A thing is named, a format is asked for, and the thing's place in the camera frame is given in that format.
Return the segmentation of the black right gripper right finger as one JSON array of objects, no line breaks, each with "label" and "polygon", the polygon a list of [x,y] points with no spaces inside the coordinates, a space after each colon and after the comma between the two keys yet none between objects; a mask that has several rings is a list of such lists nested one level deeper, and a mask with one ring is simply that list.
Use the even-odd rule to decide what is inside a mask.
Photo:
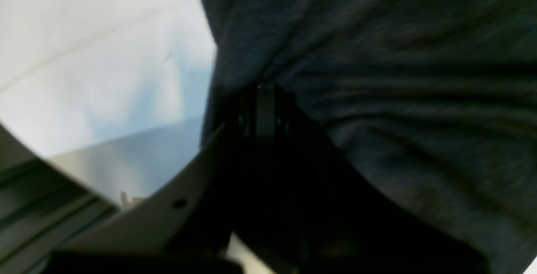
[{"label": "black right gripper right finger", "polygon": [[367,182],[292,94],[268,89],[272,172],[289,192],[301,274],[488,274],[484,255]]}]

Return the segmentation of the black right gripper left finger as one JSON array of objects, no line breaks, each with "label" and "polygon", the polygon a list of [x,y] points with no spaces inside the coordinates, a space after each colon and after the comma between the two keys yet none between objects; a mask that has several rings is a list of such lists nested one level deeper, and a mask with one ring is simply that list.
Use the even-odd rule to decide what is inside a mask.
[{"label": "black right gripper left finger", "polygon": [[274,269],[274,89],[257,86],[163,189],[55,251],[46,274],[244,274]]}]

